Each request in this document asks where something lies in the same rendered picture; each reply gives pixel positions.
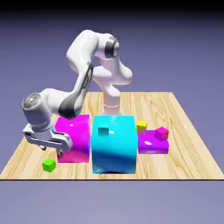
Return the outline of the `small yellow cube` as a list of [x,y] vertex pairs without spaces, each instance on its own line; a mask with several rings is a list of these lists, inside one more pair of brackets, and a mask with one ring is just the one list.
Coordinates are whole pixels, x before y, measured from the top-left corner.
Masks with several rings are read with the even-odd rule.
[[138,121],[136,124],[136,130],[138,133],[145,133],[145,131],[147,130],[147,122]]

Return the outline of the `small pink cube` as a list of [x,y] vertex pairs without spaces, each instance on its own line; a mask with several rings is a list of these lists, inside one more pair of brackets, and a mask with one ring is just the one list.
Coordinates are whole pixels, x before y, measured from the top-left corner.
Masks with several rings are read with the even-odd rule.
[[155,135],[155,138],[157,138],[158,140],[164,141],[168,139],[169,130],[164,127],[160,127],[155,130],[154,135]]

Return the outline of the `large cyan box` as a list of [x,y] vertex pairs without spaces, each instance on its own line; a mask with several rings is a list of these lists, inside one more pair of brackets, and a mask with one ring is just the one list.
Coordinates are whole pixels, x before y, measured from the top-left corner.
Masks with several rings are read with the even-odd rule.
[[[109,135],[98,135],[99,127],[108,127]],[[95,115],[91,133],[94,174],[134,174],[137,164],[137,130],[131,115]]]

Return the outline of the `large purple box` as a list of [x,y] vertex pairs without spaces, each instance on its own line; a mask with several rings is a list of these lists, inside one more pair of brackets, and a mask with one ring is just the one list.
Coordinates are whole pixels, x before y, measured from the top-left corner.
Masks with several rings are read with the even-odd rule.
[[145,133],[137,133],[137,137],[138,154],[168,154],[168,140],[157,138],[155,130],[146,130]]

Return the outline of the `large magenta box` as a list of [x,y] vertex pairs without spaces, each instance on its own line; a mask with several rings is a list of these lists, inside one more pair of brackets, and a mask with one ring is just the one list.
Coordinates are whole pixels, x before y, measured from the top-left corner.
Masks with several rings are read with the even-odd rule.
[[69,151],[58,155],[59,163],[88,163],[90,157],[90,116],[79,115],[67,120],[59,117],[55,129],[71,137],[73,146]]

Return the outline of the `small green cube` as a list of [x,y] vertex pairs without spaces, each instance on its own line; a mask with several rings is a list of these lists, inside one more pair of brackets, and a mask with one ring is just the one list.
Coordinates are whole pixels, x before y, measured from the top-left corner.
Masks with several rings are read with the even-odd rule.
[[52,158],[47,158],[42,162],[42,168],[46,172],[52,172],[56,168],[56,161]]

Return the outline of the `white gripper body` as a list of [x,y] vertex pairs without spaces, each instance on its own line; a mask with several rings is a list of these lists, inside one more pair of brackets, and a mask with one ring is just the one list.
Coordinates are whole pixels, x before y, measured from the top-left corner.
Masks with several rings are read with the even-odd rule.
[[73,142],[68,134],[54,131],[51,128],[44,132],[35,133],[29,123],[23,129],[23,135],[31,144],[61,149],[64,152],[69,151],[73,146]]

